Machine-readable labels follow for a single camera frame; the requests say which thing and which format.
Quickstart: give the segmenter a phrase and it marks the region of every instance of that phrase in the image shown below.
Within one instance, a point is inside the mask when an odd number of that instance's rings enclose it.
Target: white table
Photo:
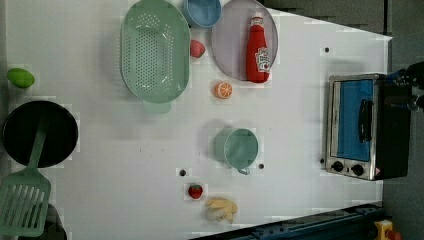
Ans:
[[[193,29],[207,52],[192,59],[189,86],[171,112],[151,115],[119,72],[120,24],[133,3],[7,1],[8,65],[36,76],[26,91],[9,84],[9,111],[50,100],[80,127],[70,159],[42,169],[68,239],[187,239],[381,201],[381,181],[328,174],[319,160],[328,77],[386,73],[389,38],[270,10],[279,31],[272,80],[230,79],[234,94],[220,101],[211,88],[229,78],[214,62],[210,32]],[[225,126],[259,137],[251,175],[214,160],[213,139]],[[12,171],[21,168],[13,162]],[[203,200],[185,194],[192,182],[204,184]],[[238,204],[234,224],[207,222],[204,199],[214,196]]]

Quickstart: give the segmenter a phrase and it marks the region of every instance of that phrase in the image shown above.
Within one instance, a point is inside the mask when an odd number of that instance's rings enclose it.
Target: strawberry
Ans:
[[[202,196],[203,188],[198,184],[191,185],[188,189],[188,195],[193,199],[199,199]]]
[[[200,58],[205,53],[205,46],[196,40],[191,40],[190,55],[195,58]]]

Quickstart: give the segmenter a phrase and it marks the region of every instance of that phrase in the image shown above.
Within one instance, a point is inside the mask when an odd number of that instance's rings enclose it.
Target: green colander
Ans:
[[[164,0],[142,0],[125,16],[121,73],[147,112],[166,113],[187,86],[190,30],[183,15]]]

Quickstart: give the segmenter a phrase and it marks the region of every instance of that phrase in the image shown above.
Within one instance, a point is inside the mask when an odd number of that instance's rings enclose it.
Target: blue bowl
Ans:
[[[213,27],[221,13],[220,0],[184,0],[183,14],[192,27]]]

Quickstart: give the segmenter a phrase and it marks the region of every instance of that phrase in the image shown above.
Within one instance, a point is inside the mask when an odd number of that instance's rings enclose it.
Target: yellow object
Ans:
[[[386,237],[386,232],[393,230],[393,223],[389,220],[383,220],[380,222],[374,222],[374,224],[378,229],[378,236],[375,240],[390,240]]]
[[[209,221],[222,221],[227,220],[229,223],[233,223],[234,214],[237,212],[237,205],[225,198],[212,198],[206,202],[209,206],[207,212],[207,218]]]

